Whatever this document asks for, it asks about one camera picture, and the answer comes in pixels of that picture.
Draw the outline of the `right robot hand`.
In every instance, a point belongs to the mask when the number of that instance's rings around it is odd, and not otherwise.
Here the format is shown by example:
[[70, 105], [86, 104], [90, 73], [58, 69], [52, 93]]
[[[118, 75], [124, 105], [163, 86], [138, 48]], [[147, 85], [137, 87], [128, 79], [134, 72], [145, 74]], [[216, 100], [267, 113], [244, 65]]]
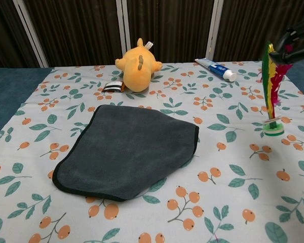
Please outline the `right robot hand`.
[[304, 41], [304, 21], [289, 27], [280, 38], [269, 57], [275, 64], [287, 65], [304, 60], [304, 46], [295, 48], [295, 44]]

